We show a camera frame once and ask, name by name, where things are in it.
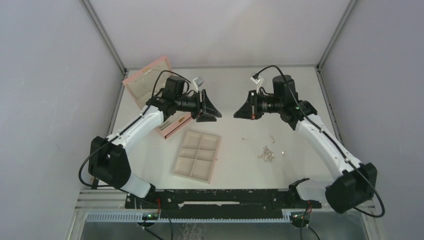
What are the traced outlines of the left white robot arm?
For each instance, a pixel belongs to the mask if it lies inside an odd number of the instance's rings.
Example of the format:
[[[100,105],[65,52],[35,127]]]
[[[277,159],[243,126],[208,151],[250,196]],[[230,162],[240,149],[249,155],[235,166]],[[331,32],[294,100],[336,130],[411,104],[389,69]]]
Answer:
[[[95,137],[85,160],[88,173],[108,187],[136,196],[143,208],[153,207],[157,200],[156,194],[150,191],[153,185],[132,172],[128,154],[149,132],[176,112],[190,113],[190,117],[197,122],[216,122],[222,117],[206,90],[190,95],[184,91],[186,83],[182,76],[169,76],[164,87],[153,92],[134,119],[116,133]]]

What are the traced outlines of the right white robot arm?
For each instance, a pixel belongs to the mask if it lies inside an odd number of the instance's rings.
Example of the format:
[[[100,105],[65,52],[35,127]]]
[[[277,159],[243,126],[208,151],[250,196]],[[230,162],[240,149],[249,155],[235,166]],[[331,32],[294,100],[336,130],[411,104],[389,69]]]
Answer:
[[[264,114],[279,114],[282,121],[302,136],[327,167],[331,181],[303,178],[289,186],[289,203],[302,208],[308,201],[327,203],[343,214],[371,200],[375,195],[378,171],[372,163],[364,164],[335,138],[313,105],[300,100],[290,75],[272,79],[273,92],[267,93],[265,78],[255,73],[256,85],[248,92],[245,103],[234,113],[236,119],[259,120]]]

